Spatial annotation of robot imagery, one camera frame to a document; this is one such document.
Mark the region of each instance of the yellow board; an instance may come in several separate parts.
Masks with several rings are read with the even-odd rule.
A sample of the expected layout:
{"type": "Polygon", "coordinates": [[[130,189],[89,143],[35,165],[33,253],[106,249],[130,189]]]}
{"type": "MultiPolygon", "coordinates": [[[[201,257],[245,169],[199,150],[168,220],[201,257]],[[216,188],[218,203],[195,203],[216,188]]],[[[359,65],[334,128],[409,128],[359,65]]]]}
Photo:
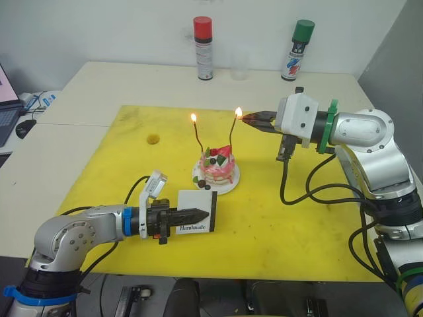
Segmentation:
{"type": "MultiPolygon", "coordinates": [[[[191,170],[200,156],[190,113],[204,148],[229,143],[234,112],[146,106],[122,106],[59,212],[86,205],[123,203],[132,184],[152,170],[168,176],[160,198],[176,207],[178,190],[195,189],[191,170]],[[147,143],[157,134],[160,141],[147,143]]],[[[310,281],[375,281],[348,251],[348,237],[360,226],[354,203],[320,205],[309,199],[285,206],[279,198],[282,164],[275,161],[281,135],[263,133],[238,121],[232,141],[241,180],[230,193],[217,197],[215,232],[176,235],[169,243],[140,240],[133,236],[95,271],[142,275],[285,279],[310,281]]],[[[289,164],[286,197],[305,192],[311,169],[327,156],[298,146],[289,164]]],[[[334,160],[317,173],[312,188],[329,182],[345,182],[334,160]]],[[[138,206],[140,184],[129,204],[138,206]]],[[[331,189],[326,199],[351,197],[348,190],[331,189]]],[[[361,238],[356,249],[364,256],[361,238]]],[[[84,268],[111,247],[89,252],[84,268]]]]}

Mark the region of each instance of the floor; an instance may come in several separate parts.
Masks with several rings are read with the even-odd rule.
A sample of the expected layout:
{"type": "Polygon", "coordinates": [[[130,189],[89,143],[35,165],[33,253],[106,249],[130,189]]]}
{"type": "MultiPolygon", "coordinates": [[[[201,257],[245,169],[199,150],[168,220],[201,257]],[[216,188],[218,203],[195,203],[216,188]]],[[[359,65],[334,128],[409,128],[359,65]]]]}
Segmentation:
{"type": "MultiPolygon", "coordinates": [[[[16,285],[24,274],[24,259],[0,257],[0,288],[16,285]]],[[[79,317],[100,316],[98,295],[102,274],[90,274],[84,286],[90,295],[79,295],[79,317]]],[[[241,282],[228,279],[197,279],[202,296],[201,317],[239,316],[245,314],[241,282]]],[[[106,317],[114,316],[122,286],[150,285],[153,296],[133,307],[131,316],[160,317],[167,297],[174,285],[173,277],[148,277],[133,275],[109,275],[103,290],[103,311],[106,317]]],[[[398,296],[382,283],[306,283],[278,282],[286,294],[294,316],[306,317],[307,296],[326,299],[329,316],[334,317],[406,317],[398,296]]],[[[6,302],[0,297],[0,310],[6,302]]]]}

